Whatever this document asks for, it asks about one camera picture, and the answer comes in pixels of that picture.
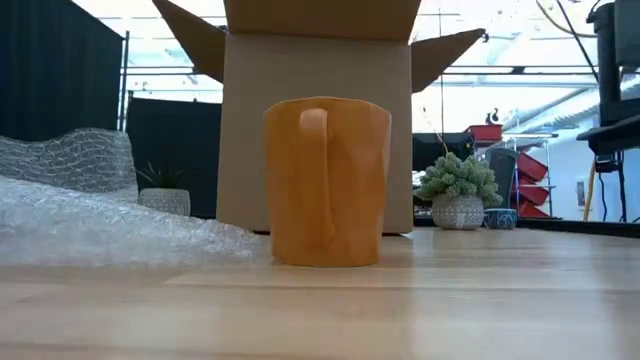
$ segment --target box flap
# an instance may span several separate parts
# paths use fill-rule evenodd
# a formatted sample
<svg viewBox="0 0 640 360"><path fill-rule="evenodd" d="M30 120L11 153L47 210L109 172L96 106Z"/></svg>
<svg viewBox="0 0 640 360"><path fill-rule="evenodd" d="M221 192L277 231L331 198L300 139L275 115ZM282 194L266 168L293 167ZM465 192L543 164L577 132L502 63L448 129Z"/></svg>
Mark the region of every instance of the box flap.
<svg viewBox="0 0 640 360"><path fill-rule="evenodd" d="M409 41L420 0L225 0L232 34Z"/></svg>
<svg viewBox="0 0 640 360"><path fill-rule="evenodd" d="M476 29L411 44L412 91L420 92L434 82L484 33Z"/></svg>
<svg viewBox="0 0 640 360"><path fill-rule="evenodd" d="M227 34L169 0L153 3L189 55L195 72L222 82Z"/></svg>

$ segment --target white plant pot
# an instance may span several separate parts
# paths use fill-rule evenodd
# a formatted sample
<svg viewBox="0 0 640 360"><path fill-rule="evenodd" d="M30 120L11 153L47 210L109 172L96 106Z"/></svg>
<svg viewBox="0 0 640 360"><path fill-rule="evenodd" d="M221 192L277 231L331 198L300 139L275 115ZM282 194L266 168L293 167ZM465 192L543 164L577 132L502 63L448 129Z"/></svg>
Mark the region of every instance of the white plant pot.
<svg viewBox="0 0 640 360"><path fill-rule="evenodd" d="M138 204L170 214L191 215L191 198L187 190L143 189L138 196Z"/></svg>
<svg viewBox="0 0 640 360"><path fill-rule="evenodd" d="M484 206L475 196L449 198L439 195L431 207L433 222L442 229L472 230L482 225Z"/></svg>

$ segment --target black backdrop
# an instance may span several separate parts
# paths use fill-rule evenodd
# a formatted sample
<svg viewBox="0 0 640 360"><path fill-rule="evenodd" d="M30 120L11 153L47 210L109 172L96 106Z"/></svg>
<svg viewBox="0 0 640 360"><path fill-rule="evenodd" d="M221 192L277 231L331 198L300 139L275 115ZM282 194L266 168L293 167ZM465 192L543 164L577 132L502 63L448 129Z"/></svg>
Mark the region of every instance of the black backdrop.
<svg viewBox="0 0 640 360"><path fill-rule="evenodd" d="M127 133L138 170L151 163L184 170L179 187L189 190L191 215L215 218L222 105L133 98ZM142 189L147 182L138 175Z"/></svg>
<svg viewBox="0 0 640 360"><path fill-rule="evenodd" d="M70 0L0 2L0 135L115 129L122 44Z"/></svg>

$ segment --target wooden table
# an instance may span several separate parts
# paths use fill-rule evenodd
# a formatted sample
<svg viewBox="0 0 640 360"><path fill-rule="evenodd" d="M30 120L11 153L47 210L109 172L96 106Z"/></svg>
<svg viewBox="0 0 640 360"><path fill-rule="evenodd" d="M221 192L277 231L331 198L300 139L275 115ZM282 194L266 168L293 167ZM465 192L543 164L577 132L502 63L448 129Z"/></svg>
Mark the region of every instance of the wooden table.
<svg viewBox="0 0 640 360"><path fill-rule="evenodd" d="M382 247L355 269L3 267L0 359L640 358L639 240L423 229Z"/></svg>

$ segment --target cardboard box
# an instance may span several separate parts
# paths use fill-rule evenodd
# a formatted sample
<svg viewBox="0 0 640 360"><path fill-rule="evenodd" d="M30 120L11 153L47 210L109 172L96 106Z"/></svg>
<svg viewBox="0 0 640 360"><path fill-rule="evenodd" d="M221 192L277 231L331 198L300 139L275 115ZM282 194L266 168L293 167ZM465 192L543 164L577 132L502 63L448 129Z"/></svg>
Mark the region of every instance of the cardboard box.
<svg viewBox="0 0 640 360"><path fill-rule="evenodd" d="M362 99L392 114L384 231L413 228L411 94L482 34L407 45L420 0L226 0L229 33L153 0L193 61L224 83L219 221L268 231L263 113L290 99Z"/></svg>

